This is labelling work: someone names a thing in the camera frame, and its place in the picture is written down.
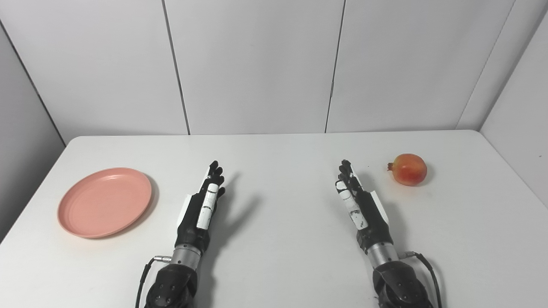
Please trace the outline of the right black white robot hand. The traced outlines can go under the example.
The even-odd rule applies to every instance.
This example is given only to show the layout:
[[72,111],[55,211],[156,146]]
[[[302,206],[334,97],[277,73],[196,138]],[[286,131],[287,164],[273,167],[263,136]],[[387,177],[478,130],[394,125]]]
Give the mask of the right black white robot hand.
[[368,254],[376,245],[393,244],[389,219],[376,191],[366,191],[349,160],[342,160],[335,189],[357,229],[360,249]]

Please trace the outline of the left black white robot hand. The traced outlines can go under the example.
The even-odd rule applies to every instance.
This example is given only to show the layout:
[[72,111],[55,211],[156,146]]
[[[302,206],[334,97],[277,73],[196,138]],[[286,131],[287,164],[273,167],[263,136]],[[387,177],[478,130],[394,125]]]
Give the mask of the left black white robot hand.
[[188,206],[177,229],[174,247],[192,246],[200,252],[207,251],[211,241],[209,226],[217,211],[218,199],[225,193],[223,168],[214,160],[197,193],[190,196]]

